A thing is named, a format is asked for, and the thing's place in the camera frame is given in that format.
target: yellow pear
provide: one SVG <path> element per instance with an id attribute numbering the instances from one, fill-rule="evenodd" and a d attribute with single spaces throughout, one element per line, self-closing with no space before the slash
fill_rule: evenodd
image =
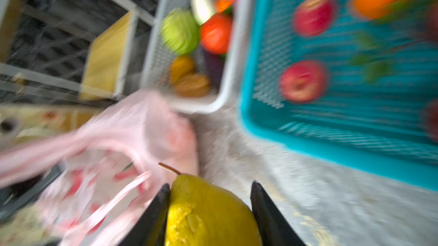
<path id="1" fill-rule="evenodd" d="M 166 246 L 262 246 L 251 210 L 230 191 L 178 175 L 170 193 Z"/>

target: pink plastic bag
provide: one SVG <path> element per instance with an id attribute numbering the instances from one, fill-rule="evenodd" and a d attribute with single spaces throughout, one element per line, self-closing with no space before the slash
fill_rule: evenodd
<path id="1" fill-rule="evenodd" d="M 176 177 L 159 162 L 198 174 L 196 137 L 189 121 L 170 111 L 157 92 L 145 90 L 107 108 L 77 131 L 1 153 L 0 188 L 61 161 L 66 171 L 43 192 L 38 206 L 44 222 L 63 235 L 61 245 L 70 246 L 90 234 L 95 246 L 119 243 L 162 184 L 172 184 Z M 130 162 L 133 167 L 123 171 Z"/>

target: blue plastic basket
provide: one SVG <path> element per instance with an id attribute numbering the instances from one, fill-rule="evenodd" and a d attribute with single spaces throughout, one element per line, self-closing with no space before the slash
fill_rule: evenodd
<path id="1" fill-rule="evenodd" d="M 358 50 L 354 32 L 372 30 L 388 42 L 405 32 L 365 23 L 351 14 L 349 0 L 337 0 L 330 30 L 300 38 L 291 17 L 303 1 L 257 0 L 243 84 L 245 126 L 310 156 L 438 190 L 438 144 L 422 123 L 425 106 L 438 97 L 438 50 L 408 47 L 397 54 L 394 75 L 367 85 L 362 68 L 349 65 Z M 321 99 L 294 105 L 281 97 L 278 79 L 304 59 L 324 62 L 331 85 Z"/>

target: gray countertop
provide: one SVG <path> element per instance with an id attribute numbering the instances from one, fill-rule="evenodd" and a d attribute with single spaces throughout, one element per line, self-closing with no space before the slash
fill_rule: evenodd
<path id="1" fill-rule="evenodd" d="M 191 117 L 207 180 L 248 205 L 257 180 L 308 245 L 438 245 L 438 192 L 257 139 L 242 129 L 236 112 L 228 106 Z"/>

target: white plastic basket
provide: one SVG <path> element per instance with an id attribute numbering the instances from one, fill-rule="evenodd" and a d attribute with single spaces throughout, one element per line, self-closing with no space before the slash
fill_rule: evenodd
<path id="1" fill-rule="evenodd" d="M 140 88 L 159 89 L 173 109 L 184 113 L 209 114 L 221 108 L 232 96 L 236 74 L 245 62 L 254 0 L 238 0 L 234 6 L 233 32 L 223 70 L 221 86 L 202 98 L 177 96 L 169 85 L 169 66 L 175 59 L 161 39 L 161 22 L 174 8 L 190 8 L 190 0 L 160 0 L 155 25 L 151 32 L 148 52 L 143 66 Z M 205 72 L 200 47 L 193 54 L 197 69 Z"/>

